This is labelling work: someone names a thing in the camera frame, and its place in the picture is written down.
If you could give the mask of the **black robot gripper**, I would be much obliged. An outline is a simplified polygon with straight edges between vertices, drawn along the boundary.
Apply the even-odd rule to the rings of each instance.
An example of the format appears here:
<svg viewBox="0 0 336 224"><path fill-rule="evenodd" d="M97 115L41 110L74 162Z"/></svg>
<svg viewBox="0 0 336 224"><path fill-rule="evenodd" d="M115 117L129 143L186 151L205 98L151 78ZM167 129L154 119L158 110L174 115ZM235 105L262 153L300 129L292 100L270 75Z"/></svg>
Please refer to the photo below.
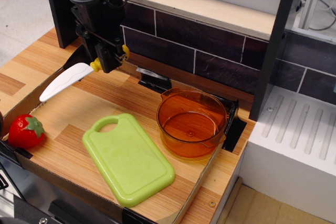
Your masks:
<svg viewBox="0 0 336 224"><path fill-rule="evenodd" d="M70 0L76 18L76 34L81 38L84 62L99 58L104 73L123 62L124 39L121 23L125 19L125 0Z"/></svg>

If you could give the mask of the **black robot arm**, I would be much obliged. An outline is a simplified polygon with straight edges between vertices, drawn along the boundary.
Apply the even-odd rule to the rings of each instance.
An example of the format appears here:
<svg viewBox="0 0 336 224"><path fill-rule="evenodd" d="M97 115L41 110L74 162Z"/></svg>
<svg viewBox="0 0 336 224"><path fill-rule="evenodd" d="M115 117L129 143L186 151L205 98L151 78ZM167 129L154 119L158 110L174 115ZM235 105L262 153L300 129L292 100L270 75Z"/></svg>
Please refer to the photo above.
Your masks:
<svg viewBox="0 0 336 224"><path fill-rule="evenodd" d="M126 60L121 24L127 0L70 0L75 16L76 34L85 49L85 62L99 59L109 73Z"/></svg>

